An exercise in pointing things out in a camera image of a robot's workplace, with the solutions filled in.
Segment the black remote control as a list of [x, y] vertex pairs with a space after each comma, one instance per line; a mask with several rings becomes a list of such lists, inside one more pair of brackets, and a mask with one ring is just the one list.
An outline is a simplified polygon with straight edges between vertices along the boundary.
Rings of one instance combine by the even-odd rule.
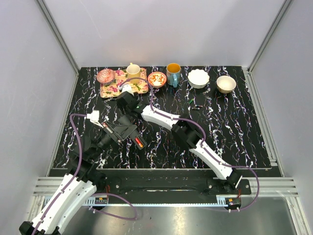
[[132, 134], [131, 135], [131, 140], [134, 142], [136, 147], [138, 149], [143, 149], [147, 145], [146, 141], [143, 139], [143, 137], [139, 134]]

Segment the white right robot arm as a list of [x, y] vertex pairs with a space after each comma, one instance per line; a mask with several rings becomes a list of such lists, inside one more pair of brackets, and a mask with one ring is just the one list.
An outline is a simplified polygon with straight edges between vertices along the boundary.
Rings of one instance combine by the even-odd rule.
[[176, 144], [199, 157], [214, 171], [218, 179], [223, 180], [222, 186], [226, 193], [233, 194], [240, 188], [241, 173], [208, 146], [203, 128], [195, 121], [187, 116], [174, 115], [148, 105], [129, 92], [122, 92], [118, 96], [117, 106], [126, 114], [170, 130]]

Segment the red orange battery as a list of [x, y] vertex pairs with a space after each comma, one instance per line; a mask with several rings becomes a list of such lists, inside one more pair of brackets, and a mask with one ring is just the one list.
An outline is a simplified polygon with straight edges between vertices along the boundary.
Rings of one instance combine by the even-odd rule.
[[144, 147], [144, 145], [142, 144], [142, 142], [140, 141], [139, 138], [135, 138], [135, 141], [137, 142], [137, 144], [139, 145], [140, 148]]

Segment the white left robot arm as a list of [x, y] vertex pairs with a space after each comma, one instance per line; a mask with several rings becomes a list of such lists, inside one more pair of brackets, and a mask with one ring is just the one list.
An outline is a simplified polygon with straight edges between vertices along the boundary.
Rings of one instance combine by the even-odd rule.
[[69, 221], [91, 197], [95, 198], [89, 206], [92, 212], [101, 212], [111, 197], [118, 198], [127, 205], [131, 204], [125, 198], [110, 192], [106, 175], [97, 170], [95, 159], [114, 142], [131, 139], [142, 149], [146, 145], [145, 140], [127, 116], [121, 117], [118, 124], [107, 121], [100, 123], [99, 118], [92, 114], [85, 117], [101, 128], [101, 137], [93, 141], [88, 136], [77, 136], [77, 157], [72, 160], [69, 172], [64, 175], [60, 186], [39, 214], [20, 225], [22, 235], [61, 235]]

